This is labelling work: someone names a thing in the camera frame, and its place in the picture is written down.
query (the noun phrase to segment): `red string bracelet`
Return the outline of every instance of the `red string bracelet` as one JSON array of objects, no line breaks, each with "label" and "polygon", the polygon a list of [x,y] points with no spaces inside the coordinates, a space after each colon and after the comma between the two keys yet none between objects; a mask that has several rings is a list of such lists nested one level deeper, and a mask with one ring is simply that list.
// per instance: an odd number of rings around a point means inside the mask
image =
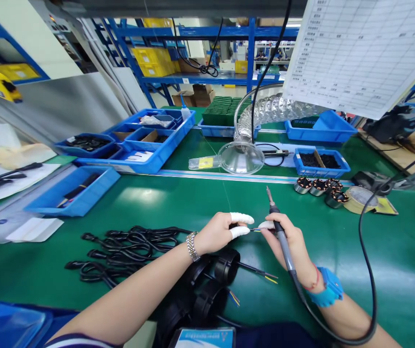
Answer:
[{"label": "red string bracelet", "polygon": [[316,280],[316,282],[315,283],[312,283],[312,287],[311,288],[306,288],[304,285],[302,286],[304,289],[306,289],[306,290],[312,290],[312,289],[315,289],[315,287],[317,286],[317,284],[318,284],[318,281],[320,280],[320,272],[318,271],[318,268],[317,268],[317,266],[315,266],[315,263],[312,263],[312,265],[314,265],[314,267],[315,267],[315,270],[317,271],[317,280]]}]

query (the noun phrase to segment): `wristwatch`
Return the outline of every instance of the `wristwatch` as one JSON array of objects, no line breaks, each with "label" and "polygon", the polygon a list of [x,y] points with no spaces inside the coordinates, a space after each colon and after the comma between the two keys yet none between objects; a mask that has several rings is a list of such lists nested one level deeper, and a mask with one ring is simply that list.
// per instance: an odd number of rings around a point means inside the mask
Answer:
[{"label": "wristwatch", "polygon": [[201,256],[198,255],[198,253],[196,252],[196,249],[194,248],[194,237],[196,237],[197,234],[198,234],[197,232],[192,232],[188,235],[188,237],[186,237],[186,244],[188,245],[188,252],[193,262],[196,262],[197,260],[201,258]]},{"label": "wristwatch", "polygon": [[307,294],[313,303],[319,307],[330,307],[334,305],[336,300],[342,300],[344,290],[341,286],[339,278],[333,274],[328,268],[318,267],[323,277],[323,283],[325,284],[325,290],[321,293],[312,293],[308,290]]}]

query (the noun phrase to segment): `blue anti-static wrist strap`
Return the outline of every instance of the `blue anti-static wrist strap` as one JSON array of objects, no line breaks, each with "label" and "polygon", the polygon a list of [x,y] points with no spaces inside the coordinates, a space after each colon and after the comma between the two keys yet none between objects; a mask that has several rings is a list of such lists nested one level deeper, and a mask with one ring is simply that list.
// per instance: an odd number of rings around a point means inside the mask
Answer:
[{"label": "blue anti-static wrist strap", "polygon": [[343,287],[339,278],[333,274],[328,268],[318,267],[325,283],[325,290],[321,293],[311,293],[307,291],[310,299],[319,307],[330,307],[334,305],[336,300],[343,299]]}]

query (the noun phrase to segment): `black power cord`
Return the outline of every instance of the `black power cord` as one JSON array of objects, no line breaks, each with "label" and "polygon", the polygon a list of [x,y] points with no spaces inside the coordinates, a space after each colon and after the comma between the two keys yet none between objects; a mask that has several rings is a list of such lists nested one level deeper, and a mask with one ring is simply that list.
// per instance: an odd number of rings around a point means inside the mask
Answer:
[{"label": "black power cord", "polygon": [[[292,4],[292,0],[288,0],[288,7],[286,8],[285,21],[283,22],[283,25],[281,27],[280,36],[278,37],[278,41],[276,42],[275,49],[273,50],[273,52],[278,52],[278,48],[280,47],[281,40],[283,39],[283,35],[285,33],[286,25],[288,24],[289,13],[291,11],[291,4]],[[254,144],[254,108],[255,108],[255,105],[256,105],[257,92],[259,92],[259,88],[260,88],[260,85],[262,84],[262,81],[264,80],[265,74],[267,73],[267,71],[269,70],[269,67],[272,64],[273,56],[274,56],[274,54],[272,54],[272,52],[270,51],[270,59],[269,59],[267,65],[265,66],[265,70],[264,70],[262,76],[259,79],[259,82],[258,82],[257,87],[256,87],[256,91],[254,92],[254,97],[252,98],[251,141],[252,141],[253,144]]]},{"label": "black power cord", "polygon": [[196,62],[194,59],[192,59],[192,58],[190,58],[190,57],[188,57],[188,59],[185,59],[185,58],[181,55],[181,53],[180,53],[180,49],[178,48],[177,27],[175,26],[175,21],[174,21],[174,19],[173,19],[173,18],[172,18],[172,24],[173,24],[173,31],[174,31],[174,33],[175,33],[175,46],[177,47],[177,52],[178,52],[178,55],[179,55],[179,56],[183,59],[183,61],[184,61],[186,64],[188,64],[190,67],[192,67],[192,68],[194,68],[194,69],[199,70],[199,72],[200,72],[200,73],[203,73],[203,74],[208,74],[208,75],[210,75],[210,76],[212,76],[212,77],[217,77],[217,76],[218,76],[218,70],[217,70],[217,68],[216,68],[214,65],[212,65],[212,64],[211,64],[211,60],[212,60],[212,55],[214,54],[214,51],[215,51],[215,47],[217,46],[218,38],[220,37],[220,32],[221,32],[221,30],[222,30],[222,26],[223,26],[223,18],[222,18],[222,20],[220,21],[220,27],[218,28],[218,34],[217,34],[217,37],[215,38],[214,47],[213,47],[213,49],[211,50],[211,55],[210,55],[210,57],[209,57],[209,63],[207,63],[207,65],[202,65],[202,64],[199,64],[198,62]]}]

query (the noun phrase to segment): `plastic bottle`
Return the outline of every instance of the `plastic bottle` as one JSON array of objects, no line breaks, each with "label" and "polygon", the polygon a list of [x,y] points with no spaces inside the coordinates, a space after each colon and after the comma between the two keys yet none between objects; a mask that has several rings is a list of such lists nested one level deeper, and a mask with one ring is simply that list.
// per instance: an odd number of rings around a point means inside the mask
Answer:
[{"label": "plastic bottle", "polygon": [[186,119],[188,119],[188,117],[191,116],[191,111],[186,107],[185,101],[183,100],[183,96],[180,95],[180,97],[182,98],[182,118],[183,121],[185,121]]}]

